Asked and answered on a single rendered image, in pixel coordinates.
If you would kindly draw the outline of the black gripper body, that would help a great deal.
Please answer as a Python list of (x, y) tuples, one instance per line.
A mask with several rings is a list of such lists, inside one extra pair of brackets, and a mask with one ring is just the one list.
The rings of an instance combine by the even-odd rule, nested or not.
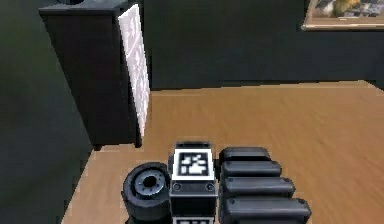
[(171, 224), (167, 165), (147, 162), (126, 176), (121, 196), (129, 215), (125, 224)]

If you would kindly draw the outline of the black cabinet with white front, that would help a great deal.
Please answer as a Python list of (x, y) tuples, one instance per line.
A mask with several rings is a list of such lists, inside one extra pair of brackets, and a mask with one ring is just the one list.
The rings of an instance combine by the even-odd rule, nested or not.
[(88, 137), (105, 145), (142, 146), (139, 106), (128, 70), (121, 16), (140, 0), (57, 0), (39, 9)]

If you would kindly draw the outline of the framed wall picture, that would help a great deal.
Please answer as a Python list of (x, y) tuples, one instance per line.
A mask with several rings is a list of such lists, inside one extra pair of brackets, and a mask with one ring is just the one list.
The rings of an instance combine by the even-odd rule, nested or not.
[(310, 0), (301, 28), (384, 30), (384, 0)]

